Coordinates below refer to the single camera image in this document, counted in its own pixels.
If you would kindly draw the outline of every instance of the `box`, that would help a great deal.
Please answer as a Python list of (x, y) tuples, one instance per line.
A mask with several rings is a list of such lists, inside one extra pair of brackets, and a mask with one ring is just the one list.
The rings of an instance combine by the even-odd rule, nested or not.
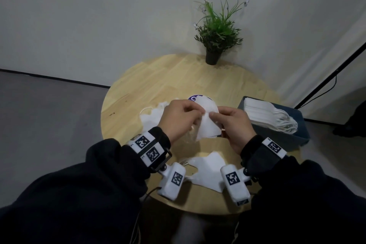
[[(245, 98), (251, 98), (250, 96), (244, 96), (238, 106), (239, 109), (244, 110)], [(309, 132), (306, 129), (304, 118), (302, 113), (294, 108), (272, 103), (276, 108), (286, 111), (291, 117), (298, 123), (298, 130), (294, 134), (287, 134), (280, 131), (274, 131), (269, 128), (264, 128), (253, 124), (255, 132), (264, 138), (271, 138), (274, 142), (280, 145), (285, 151), (294, 151), (299, 147), (307, 144), (310, 140)]]

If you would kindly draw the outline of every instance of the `gray floor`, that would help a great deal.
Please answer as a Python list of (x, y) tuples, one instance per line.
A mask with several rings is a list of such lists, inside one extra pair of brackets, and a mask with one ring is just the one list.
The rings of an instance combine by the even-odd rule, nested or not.
[[(100, 110), (106, 93), (104, 88), (0, 72), (0, 207), (41, 175), (84, 160), (86, 150), (102, 139)], [(334, 136), (327, 125), (307, 127), (312, 140), (301, 149), (302, 157), (366, 197), (366, 139)], [(152, 199), (141, 215), (143, 243), (229, 242), (234, 223), (235, 217), (188, 214)]]

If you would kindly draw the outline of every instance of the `potted plant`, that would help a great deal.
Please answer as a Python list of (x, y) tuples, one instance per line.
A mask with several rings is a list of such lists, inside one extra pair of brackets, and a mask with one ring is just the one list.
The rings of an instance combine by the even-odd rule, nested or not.
[(236, 0), (236, 5), (229, 10), (228, 1), (225, 0), (224, 4), (221, 2), (221, 12), (219, 14), (213, 10), (212, 2), (206, 0), (198, 2), (200, 3), (199, 8), (205, 16), (198, 21), (199, 23), (203, 20), (203, 26), (199, 26), (198, 23), (194, 24), (199, 33), (199, 36), (196, 35), (194, 38), (204, 44), (207, 64), (216, 65), (222, 52), (235, 45), (242, 44), (243, 38), (238, 36), (241, 29), (234, 28), (235, 21), (231, 21), (230, 17), (246, 7), (248, 2), (249, 0), (246, 0), (239, 4), (239, 0)]

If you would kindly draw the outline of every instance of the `black plant pot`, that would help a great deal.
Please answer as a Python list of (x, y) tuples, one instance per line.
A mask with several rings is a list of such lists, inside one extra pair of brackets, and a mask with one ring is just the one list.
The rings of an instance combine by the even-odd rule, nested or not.
[(222, 52), (209, 52), (206, 50), (206, 63), (209, 65), (216, 65), (217, 61), (220, 59)]

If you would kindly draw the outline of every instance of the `purple sticker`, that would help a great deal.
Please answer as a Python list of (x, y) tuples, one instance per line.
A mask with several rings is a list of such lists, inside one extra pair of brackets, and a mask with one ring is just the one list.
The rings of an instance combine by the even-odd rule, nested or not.
[(190, 96), (188, 99), (190, 99), (191, 101), (196, 101), (197, 96), (203, 96), (203, 95), (193, 95), (193, 96)]

